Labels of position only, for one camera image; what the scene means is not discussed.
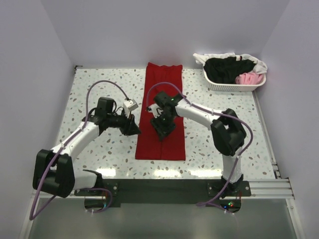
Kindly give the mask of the red t shirt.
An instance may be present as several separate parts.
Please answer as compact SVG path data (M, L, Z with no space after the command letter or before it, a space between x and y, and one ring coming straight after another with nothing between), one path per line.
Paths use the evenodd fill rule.
M135 159L184 161L185 138L183 118L176 118L174 120L176 128L162 141L160 141L150 123L153 114L147 112L147 106L154 103L156 94L161 91L166 92L169 96L178 94L178 91L168 84L157 86L151 90L153 85L160 82L170 82L182 91L182 65L159 66L151 62L148 63L139 125L142 133L138 135Z

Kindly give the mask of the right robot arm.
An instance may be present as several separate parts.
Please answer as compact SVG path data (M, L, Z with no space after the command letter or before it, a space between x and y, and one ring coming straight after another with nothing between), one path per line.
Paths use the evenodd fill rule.
M192 120L211 131L214 146L222 154L222 190L229 196L238 192L243 178L239 154L247 133L236 113L232 109L214 111L192 104L182 94L171 97L163 91L154 97L154 102L147 104L147 111L153 114L150 123L160 140L174 131L177 118Z

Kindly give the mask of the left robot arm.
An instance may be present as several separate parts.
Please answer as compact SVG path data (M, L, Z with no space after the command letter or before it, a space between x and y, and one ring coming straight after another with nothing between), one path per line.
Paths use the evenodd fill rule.
M135 100L126 99L122 111L116 113L116 102L100 97L97 106L88 112L77 129L50 150L42 149L36 156L32 186L34 190L61 198L74 190L87 190L99 195L104 188L102 175L93 170L75 171L78 155L109 128L118 128L122 135L140 134L132 111L138 108Z

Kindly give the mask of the white laundry basket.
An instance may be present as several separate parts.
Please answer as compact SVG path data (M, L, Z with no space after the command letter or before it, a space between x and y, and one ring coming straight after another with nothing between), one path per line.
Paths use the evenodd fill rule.
M244 91L244 92L251 92L255 90L257 87L262 86L266 82L266 74L263 74L263 81L258 85L238 85L238 84L217 84L212 81L210 81L204 71L203 68L204 65L202 65L204 78L208 84L208 87L215 91L228 91L228 92L238 92L238 91Z

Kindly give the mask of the black garment in basket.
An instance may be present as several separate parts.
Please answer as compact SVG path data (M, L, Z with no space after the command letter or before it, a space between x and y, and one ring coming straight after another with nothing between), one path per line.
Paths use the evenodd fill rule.
M243 73L251 72L256 63L247 60L237 60L236 57L224 59L210 58L203 68L208 79L217 84L235 84L235 79Z

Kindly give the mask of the pink garment in basket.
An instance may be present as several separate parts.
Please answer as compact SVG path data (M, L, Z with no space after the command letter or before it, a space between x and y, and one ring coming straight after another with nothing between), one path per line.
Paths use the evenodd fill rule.
M263 81L263 74L243 73L236 77L235 83L238 85L258 85Z

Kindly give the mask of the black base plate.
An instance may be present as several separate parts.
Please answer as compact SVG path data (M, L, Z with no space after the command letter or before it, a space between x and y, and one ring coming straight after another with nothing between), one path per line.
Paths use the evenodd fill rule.
M225 209L240 209L240 199L252 195L248 181L223 179L104 179L101 189L78 189L86 209L119 208L123 204L196 204L212 200Z

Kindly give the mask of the aluminium frame rail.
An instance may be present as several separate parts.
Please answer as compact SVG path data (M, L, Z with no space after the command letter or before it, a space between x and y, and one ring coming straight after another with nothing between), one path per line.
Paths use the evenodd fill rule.
M99 178L98 182L93 188L91 189L101 189L103 178ZM271 198L271 199L278 199L278 198L291 198L293 197L293 193L290 187L290 183L287 179L275 179L275 180L264 180L264 181L256 181L251 180L248 181L250 185L250 190L252 195L250 197L257 197L257 198ZM223 190L226 189L229 183L224 184ZM72 189L70 185L66 187L54 186L53 188L49 188L47 186L43 186L41 191L43 193L47 193L53 196L66 198L69 195L75 195L74 192L78 189Z

